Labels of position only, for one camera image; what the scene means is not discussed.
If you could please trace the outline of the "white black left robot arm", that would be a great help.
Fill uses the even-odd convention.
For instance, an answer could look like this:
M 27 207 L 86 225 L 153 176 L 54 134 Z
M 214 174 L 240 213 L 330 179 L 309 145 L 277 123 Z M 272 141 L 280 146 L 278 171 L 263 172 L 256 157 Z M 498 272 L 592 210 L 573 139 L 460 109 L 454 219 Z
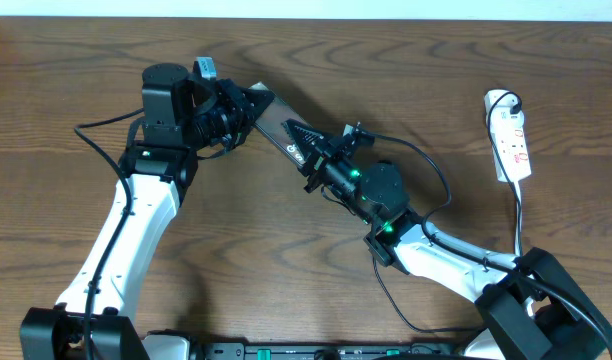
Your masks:
M 266 88 L 219 79 L 209 57 L 142 73 L 142 108 L 129 114 L 109 215 L 82 268 L 50 308 L 32 307 L 20 326 L 26 359 L 200 359 L 202 347 L 172 330 L 140 337 L 141 288 L 158 243 L 176 217 L 201 161 L 243 144 L 271 105 Z

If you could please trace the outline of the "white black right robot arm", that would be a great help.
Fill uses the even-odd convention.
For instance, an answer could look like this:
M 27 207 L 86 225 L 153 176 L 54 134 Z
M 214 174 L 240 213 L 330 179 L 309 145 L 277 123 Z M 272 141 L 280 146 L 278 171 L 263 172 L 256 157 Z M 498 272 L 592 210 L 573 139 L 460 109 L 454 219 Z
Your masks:
M 475 305 L 484 328 L 464 356 L 612 358 L 612 326 L 552 254 L 499 253 L 439 230 L 412 209 L 395 165 L 355 166 L 355 150 L 372 144 L 374 133 L 350 127 L 333 136 L 295 119 L 282 127 L 306 191 L 321 189 L 370 225 L 364 241 L 374 263 L 435 281 Z

